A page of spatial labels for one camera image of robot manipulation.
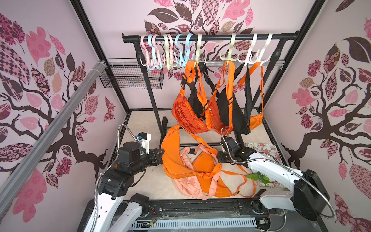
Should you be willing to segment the orange sling bag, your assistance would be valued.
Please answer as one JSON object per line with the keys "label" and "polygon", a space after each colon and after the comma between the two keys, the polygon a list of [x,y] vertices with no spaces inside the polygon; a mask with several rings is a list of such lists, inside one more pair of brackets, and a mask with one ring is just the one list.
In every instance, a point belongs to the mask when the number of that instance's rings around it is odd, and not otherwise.
{"label": "orange sling bag", "polygon": [[246,66],[246,73],[244,76],[237,82],[237,84],[233,87],[233,92],[237,92],[238,90],[244,90],[246,102],[244,107],[244,118],[247,122],[248,129],[251,131],[262,124],[263,117],[264,117],[264,107],[256,116],[251,116],[252,109],[253,109],[253,100],[252,100],[252,91],[251,91],[251,75],[256,70],[256,68],[260,67],[260,93],[261,93],[261,103],[263,104],[264,98],[264,67],[262,63],[257,62],[249,68]]}

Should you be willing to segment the dark orange waist bag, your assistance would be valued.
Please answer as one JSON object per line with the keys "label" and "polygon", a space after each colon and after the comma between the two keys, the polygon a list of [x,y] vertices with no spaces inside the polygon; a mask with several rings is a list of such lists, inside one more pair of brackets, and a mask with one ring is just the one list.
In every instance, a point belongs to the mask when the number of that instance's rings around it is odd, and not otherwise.
{"label": "dark orange waist bag", "polygon": [[[185,97],[186,83],[191,83],[199,77],[199,87],[197,98],[202,105],[202,110],[205,115],[205,120],[197,117],[191,104]],[[182,77],[181,90],[174,101],[172,114],[176,121],[183,127],[184,130],[191,133],[203,133],[212,129],[211,115],[209,112],[209,103],[207,100],[204,84],[202,81],[202,74],[199,65],[196,61],[188,61],[186,64],[186,72]]]}

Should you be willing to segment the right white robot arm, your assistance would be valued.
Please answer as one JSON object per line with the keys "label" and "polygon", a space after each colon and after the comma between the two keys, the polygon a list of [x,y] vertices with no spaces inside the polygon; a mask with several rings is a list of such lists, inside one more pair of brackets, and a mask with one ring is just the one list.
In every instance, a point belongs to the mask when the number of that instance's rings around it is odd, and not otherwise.
{"label": "right white robot arm", "polygon": [[336,219],[329,194],[313,170],[293,169],[280,164],[273,156],[261,154],[249,147],[242,148],[229,136],[226,128],[221,130],[220,144],[223,148],[218,154],[220,162],[255,170],[289,190],[289,193],[264,191],[259,200],[266,209],[294,210],[310,221],[317,221],[320,217]]}

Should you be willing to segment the black sling bag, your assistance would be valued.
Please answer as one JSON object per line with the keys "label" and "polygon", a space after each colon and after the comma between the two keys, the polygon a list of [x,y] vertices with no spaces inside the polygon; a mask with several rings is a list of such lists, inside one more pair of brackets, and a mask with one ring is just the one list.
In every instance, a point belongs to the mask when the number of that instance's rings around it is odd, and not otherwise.
{"label": "black sling bag", "polygon": [[[235,68],[234,78],[236,78],[246,67],[242,64]],[[233,131],[240,134],[249,134],[251,131],[248,129],[247,122],[244,118],[244,110],[242,110],[235,98],[234,94],[234,103],[233,103]]]}

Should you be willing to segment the bright orange crescent bag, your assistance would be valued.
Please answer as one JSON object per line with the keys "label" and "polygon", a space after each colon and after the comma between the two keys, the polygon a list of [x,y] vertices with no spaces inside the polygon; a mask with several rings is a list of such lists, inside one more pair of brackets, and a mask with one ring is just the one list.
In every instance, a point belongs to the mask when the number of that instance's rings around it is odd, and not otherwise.
{"label": "bright orange crescent bag", "polygon": [[199,176],[204,179],[219,180],[222,165],[217,163],[210,172],[196,172],[193,167],[187,167],[180,154],[180,125],[175,125],[167,132],[161,148],[165,150],[162,156],[165,173],[172,179],[181,179],[186,177]]}

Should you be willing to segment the pink waist bag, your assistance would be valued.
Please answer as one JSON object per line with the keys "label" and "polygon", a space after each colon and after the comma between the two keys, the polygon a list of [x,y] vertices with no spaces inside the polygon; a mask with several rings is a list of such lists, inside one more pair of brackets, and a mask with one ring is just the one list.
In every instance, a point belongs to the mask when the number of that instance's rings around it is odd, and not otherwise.
{"label": "pink waist bag", "polygon": [[[207,152],[203,146],[198,146],[196,148],[196,152],[199,153],[196,158],[190,159],[188,157],[190,152],[190,148],[180,150],[182,160],[185,161],[187,167],[192,166],[193,170],[196,172],[210,172],[213,170],[216,155],[212,155],[211,153]],[[218,181],[213,179],[204,179],[199,176],[173,180],[175,187],[182,194],[201,200],[207,200],[213,196],[216,196],[217,182]]]}

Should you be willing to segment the orange zip waist bag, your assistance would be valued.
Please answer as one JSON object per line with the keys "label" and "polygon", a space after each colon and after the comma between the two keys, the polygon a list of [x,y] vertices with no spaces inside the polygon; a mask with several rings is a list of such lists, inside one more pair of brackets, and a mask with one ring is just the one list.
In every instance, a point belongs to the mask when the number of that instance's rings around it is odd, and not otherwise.
{"label": "orange zip waist bag", "polygon": [[[218,96],[218,89],[223,87],[225,82],[225,71],[228,68],[228,79],[225,88]],[[212,96],[209,100],[212,128],[221,135],[233,131],[233,82],[235,65],[232,61],[225,61],[222,67],[222,74],[217,84],[212,87]]]}

